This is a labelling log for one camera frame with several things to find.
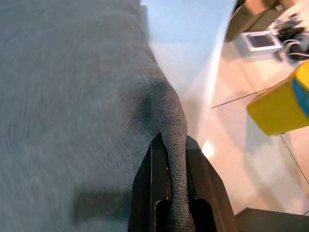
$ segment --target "gray cloth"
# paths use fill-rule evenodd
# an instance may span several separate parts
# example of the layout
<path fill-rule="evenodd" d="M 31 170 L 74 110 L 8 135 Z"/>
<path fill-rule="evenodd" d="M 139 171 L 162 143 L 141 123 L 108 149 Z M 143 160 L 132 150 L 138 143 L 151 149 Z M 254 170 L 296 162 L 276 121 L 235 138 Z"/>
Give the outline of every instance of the gray cloth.
<path fill-rule="evenodd" d="M 138 0 L 0 1 L 0 231 L 126 231 L 151 140 L 169 153 L 173 231 L 193 231 L 186 120 Z"/>

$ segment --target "beige floor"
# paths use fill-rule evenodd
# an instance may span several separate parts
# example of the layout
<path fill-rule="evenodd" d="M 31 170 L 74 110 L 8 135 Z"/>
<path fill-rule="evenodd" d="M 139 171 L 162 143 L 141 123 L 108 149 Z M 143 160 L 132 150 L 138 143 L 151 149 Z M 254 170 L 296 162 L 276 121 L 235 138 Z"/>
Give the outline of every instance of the beige floor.
<path fill-rule="evenodd" d="M 203 152 L 235 213 L 252 207 L 309 216 L 309 127 L 266 136 L 246 112 L 258 93 L 293 70 L 272 55 L 242 58 L 234 43 L 224 45 Z"/>

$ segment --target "yellow container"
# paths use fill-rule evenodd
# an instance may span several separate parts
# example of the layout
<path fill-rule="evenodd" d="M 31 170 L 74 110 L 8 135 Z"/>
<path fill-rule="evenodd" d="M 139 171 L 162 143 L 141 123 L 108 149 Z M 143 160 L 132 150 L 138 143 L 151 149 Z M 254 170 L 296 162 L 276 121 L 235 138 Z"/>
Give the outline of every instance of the yellow container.
<path fill-rule="evenodd" d="M 294 78 L 309 92 L 309 61 L 247 106 L 253 120 L 268 135 L 309 126 L 309 117 L 300 106 L 293 89 Z"/>

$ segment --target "gray towel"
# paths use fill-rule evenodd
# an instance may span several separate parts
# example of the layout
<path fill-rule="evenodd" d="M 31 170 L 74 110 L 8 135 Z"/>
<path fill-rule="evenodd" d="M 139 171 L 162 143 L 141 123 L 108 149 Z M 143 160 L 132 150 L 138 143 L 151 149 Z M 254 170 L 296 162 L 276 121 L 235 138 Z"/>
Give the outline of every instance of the gray towel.
<path fill-rule="evenodd" d="M 138 0 L 0 2 L 0 231 L 124 232 L 161 132 L 172 231 L 193 231 L 186 119 L 140 29 Z"/>

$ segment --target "gray fabric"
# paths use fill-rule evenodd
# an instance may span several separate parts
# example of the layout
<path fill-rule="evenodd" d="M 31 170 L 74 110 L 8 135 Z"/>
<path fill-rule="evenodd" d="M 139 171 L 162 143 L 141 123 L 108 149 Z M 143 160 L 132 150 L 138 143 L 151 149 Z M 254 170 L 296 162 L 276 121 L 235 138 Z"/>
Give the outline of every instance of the gray fabric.
<path fill-rule="evenodd" d="M 139 27 L 138 0 L 0 1 L 0 231 L 126 231 L 161 132 L 173 231 L 193 231 L 186 120 Z"/>

